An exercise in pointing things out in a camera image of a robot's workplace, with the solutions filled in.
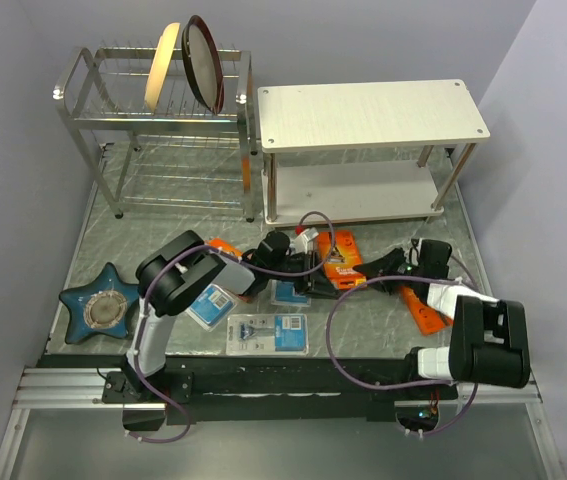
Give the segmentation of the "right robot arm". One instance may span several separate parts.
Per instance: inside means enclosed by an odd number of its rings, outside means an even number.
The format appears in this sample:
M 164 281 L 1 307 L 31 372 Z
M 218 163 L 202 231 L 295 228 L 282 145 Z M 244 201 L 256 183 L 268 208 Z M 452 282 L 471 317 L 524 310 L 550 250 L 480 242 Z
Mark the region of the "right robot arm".
M 460 381 L 520 389 L 531 375 L 524 306 L 496 299 L 449 276 L 452 246 L 414 239 L 354 270 L 371 287 L 401 296 L 423 335 L 449 328 L 447 346 L 417 348 L 416 364 L 400 375 L 402 390 L 423 398 L 436 380 Z

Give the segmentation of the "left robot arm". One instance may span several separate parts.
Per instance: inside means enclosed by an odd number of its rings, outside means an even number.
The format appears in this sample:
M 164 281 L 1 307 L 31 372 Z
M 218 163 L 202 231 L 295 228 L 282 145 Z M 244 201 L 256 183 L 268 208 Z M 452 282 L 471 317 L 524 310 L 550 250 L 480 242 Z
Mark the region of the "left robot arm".
M 337 299 L 339 290 L 324 272 L 324 261 L 311 247 L 318 232 L 306 229 L 292 239 L 268 233 L 257 247 L 232 254 L 187 230 L 149 255 L 137 267 L 139 320 L 126 353 L 133 370 L 126 390 L 147 402 L 161 390 L 159 371 L 166 365 L 166 349 L 176 317 L 215 285 L 239 297 L 257 296 L 271 281 L 290 282 L 310 298 Z

